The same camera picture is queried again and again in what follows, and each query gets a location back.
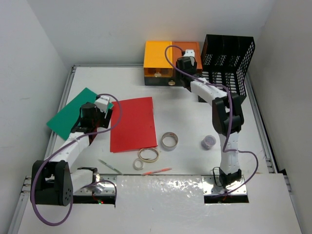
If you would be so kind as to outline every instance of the yellow panel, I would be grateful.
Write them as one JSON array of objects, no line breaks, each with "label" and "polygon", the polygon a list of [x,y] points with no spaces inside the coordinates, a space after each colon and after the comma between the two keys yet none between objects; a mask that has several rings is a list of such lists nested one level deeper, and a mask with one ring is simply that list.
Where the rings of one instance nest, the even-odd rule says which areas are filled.
[{"label": "yellow panel", "polygon": [[[165,58],[165,49],[172,41],[147,41],[145,44],[144,68],[172,68]],[[172,48],[167,51],[170,62],[173,62]]]}]

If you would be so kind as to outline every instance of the robotic arm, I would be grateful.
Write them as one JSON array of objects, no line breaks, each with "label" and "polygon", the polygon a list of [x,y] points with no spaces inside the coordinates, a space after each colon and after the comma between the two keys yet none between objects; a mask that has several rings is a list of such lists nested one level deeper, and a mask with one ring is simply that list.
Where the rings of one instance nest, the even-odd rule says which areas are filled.
[{"label": "robotic arm", "polygon": [[[67,206],[75,191],[96,182],[96,168],[78,168],[71,173],[71,167],[79,154],[92,144],[96,134],[80,139],[79,136],[97,132],[98,127],[108,128],[113,112],[108,109],[109,101],[109,97],[100,96],[95,103],[81,106],[79,117],[62,146],[75,142],[52,158],[40,173],[35,187],[36,204]],[[37,160],[33,164],[32,183],[42,163]]]},{"label": "robotic arm", "polygon": [[[183,57],[177,60],[176,67],[181,71],[198,78],[198,80],[207,82],[205,78],[201,77],[201,75],[196,74],[197,63],[195,61],[195,53],[193,50],[186,50]],[[229,127],[229,113],[226,110],[226,108],[229,108],[227,93],[214,86],[208,86],[205,83],[193,80],[178,71],[176,72],[176,78],[181,80],[184,88],[200,96],[212,106],[213,126],[219,134],[221,149],[223,149]],[[241,125],[244,123],[244,116],[241,109],[239,95],[231,94],[231,99],[233,104],[232,129],[224,151],[221,150],[221,164],[219,168],[219,180],[223,188],[241,179],[237,142],[238,133],[241,130]]]}]

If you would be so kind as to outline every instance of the white table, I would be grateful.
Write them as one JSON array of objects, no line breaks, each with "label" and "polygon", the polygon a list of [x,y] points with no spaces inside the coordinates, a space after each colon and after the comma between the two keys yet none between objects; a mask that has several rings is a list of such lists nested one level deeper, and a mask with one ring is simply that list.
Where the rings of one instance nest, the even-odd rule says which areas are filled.
[{"label": "white table", "polygon": [[[249,98],[242,104],[245,123],[239,148],[255,152],[259,159],[258,173],[247,184],[250,203],[205,205],[198,175],[210,175],[211,169],[219,166],[221,151],[207,103],[198,103],[197,97],[182,87],[144,86],[142,67],[78,67],[67,103],[85,87],[98,94],[112,94],[119,100],[153,97],[158,143],[169,131],[178,135],[179,143],[171,152],[159,146],[159,160],[145,164],[139,173],[166,167],[173,170],[165,172],[165,176],[118,176],[115,209],[112,205],[74,204],[69,219],[59,227],[42,224],[28,201],[19,234],[301,233],[283,175],[269,174]],[[217,145],[209,151],[200,146],[206,135],[217,139]],[[57,137],[50,147],[55,151],[62,143]],[[101,158],[125,174],[138,174],[132,167],[137,151],[113,154],[109,148],[110,134],[97,135],[73,168],[97,167],[102,174],[113,174],[98,162]],[[239,162],[243,175],[249,177],[255,168],[254,158],[240,154]],[[50,221],[59,221],[67,209],[39,206]]]}]

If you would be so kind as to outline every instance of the gray pen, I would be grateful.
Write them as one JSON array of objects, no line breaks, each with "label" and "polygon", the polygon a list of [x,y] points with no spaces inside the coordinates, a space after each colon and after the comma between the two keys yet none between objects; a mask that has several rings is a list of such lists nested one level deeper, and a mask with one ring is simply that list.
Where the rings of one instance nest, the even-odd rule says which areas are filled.
[{"label": "gray pen", "polygon": [[123,175],[123,173],[121,173],[119,170],[117,170],[116,168],[114,168],[112,165],[107,164],[106,162],[104,162],[104,161],[101,160],[101,159],[98,159],[98,161],[99,161],[100,163],[103,163],[103,164],[104,164],[105,166],[107,166],[108,168],[112,169],[114,172],[117,172],[118,174]]}]

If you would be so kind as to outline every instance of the pen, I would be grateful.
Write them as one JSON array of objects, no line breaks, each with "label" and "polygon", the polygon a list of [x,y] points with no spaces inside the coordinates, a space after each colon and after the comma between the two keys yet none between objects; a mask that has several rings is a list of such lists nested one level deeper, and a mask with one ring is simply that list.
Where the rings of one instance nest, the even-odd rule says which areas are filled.
[{"label": "pen", "polygon": [[98,161],[99,161],[100,163],[103,163],[103,164],[104,164],[105,166],[107,166],[108,168],[112,169],[114,172],[117,172],[118,174],[123,175],[123,173],[121,173],[119,170],[117,170],[116,168],[114,168],[112,165],[107,164],[106,162],[104,162],[104,161],[101,160],[101,159],[98,159]]},{"label": "pen", "polygon": [[164,168],[164,169],[157,170],[157,171],[152,171],[152,172],[143,173],[142,176],[146,176],[146,175],[150,175],[150,174],[155,174],[155,173],[159,173],[159,172],[166,172],[166,171],[170,171],[170,170],[172,170],[171,167],[169,167],[169,168]]}]

